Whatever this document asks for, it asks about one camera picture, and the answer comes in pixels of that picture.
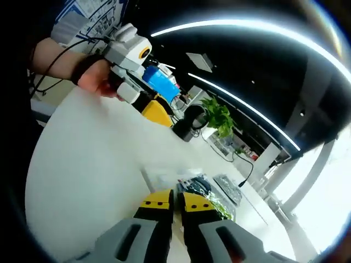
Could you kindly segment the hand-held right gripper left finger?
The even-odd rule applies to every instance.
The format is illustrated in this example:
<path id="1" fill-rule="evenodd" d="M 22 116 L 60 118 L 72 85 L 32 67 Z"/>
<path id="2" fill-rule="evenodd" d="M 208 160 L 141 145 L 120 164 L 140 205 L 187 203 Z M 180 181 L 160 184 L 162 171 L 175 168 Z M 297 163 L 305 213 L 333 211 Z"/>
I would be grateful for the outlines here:
<path id="1" fill-rule="evenodd" d="M 166 262 L 172 239 L 174 192 L 149 194 L 131 218 L 105 231 L 74 262 Z"/>

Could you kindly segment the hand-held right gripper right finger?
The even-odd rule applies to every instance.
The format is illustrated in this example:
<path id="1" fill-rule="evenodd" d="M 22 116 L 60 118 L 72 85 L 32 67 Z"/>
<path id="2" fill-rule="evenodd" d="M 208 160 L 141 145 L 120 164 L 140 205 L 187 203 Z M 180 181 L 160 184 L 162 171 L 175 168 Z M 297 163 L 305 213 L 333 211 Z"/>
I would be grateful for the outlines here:
<path id="1" fill-rule="evenodd" d="M 274 251 L 232 220 L 222 219 L 203 196 L 178 194 L 184 243 L 191 262 L 293 262 Z"/>

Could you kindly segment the person's left hand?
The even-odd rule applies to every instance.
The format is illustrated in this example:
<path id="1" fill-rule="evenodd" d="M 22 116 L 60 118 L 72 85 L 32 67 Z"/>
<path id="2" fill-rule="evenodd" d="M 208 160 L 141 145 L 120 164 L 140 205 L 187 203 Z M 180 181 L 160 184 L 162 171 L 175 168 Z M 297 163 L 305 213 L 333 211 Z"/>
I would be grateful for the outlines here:
<path id="1" fill-rule="evenodd" d="M 106 60 L 99 60 L 90 66 L 79 79 L 77 85 L 95 95 L 117 98 L 117 93 L 109 84 L 110 66 Z"/>

